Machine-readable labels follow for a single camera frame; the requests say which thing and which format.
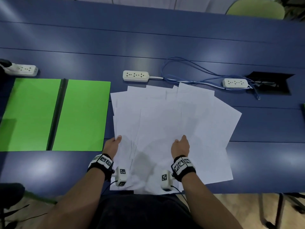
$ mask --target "blue tabletop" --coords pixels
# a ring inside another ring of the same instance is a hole
[[[111,81],[111,92],[127,90],[124,70],[160,76],[170,56],[223,75],[295,74],[287,80],[290,96],[262,95],[258,101],[246,92],[215,89],[242,117],[227,147],[234,180],[208,187],[214,193],[305,191],[304,24],[71,0],[0,0],[0,31],[0,58],[36,65],[37,78]],[[179,63],[165,73],[210,77]],[[13,81],[0,87],[0,116]],[[105,139],[114,136],[111,99],[108,109]],[[65,194],[97,153],[1,153],[0,181],[21,182],[44,196]]]

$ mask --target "black wristband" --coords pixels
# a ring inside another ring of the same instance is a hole
[[[181,155],[174,159],[174,163],[171,165],[172,171],[173,171],[173,177],[177,181],[182,181],[182,178],[191,172],[195,172],[196,170],[189,160],[188,157]]]
[[[87,172],[91,168],[98,168],[105,174],[105,181],[110,182],[111,181],[111,175],[114,173],[114,170],[112,169],[113,161],[111,160],[111,157],[108,154],[100,154],[97,155],[89,164],[89,167],[87,169]]]

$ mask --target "electrical outlet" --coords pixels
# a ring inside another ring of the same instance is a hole
[[[148,82],[149,74],[146,71],[123,71],[124,81]]]
[[[222,81],[222,85],[225,88],[247,88],[249,86],[248,81],[246,79],[229,79],[225,78]]]
[[[38,73],[38,67],[34,65],[22,65],[17,64],[19,67],[17,70],[10,70],[9,67],[4,68],[5,73],[8,75],[20,75],[20,76],[36,76]]]

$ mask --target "stack of paper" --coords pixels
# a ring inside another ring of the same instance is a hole
[[[122,141],[114,167],[129,170],[124,187],[139,194],[168,194],[161,189],[161,173],[171,170],[170,148],[185,134],[189,158],[204,184],[232,180],[226,147],[241,113],[214,96],[214,91],[180,83],[162,88],[128,86],[111,93],[115,136]],[[174,181],[180,191],[182,184]]]

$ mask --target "green folder cover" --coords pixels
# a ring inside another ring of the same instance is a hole
[[[16,78],[0,124],[0,151],[46,150],[60,79]]]
[[[110,82],[69,80],[54,151],[103,149]]]

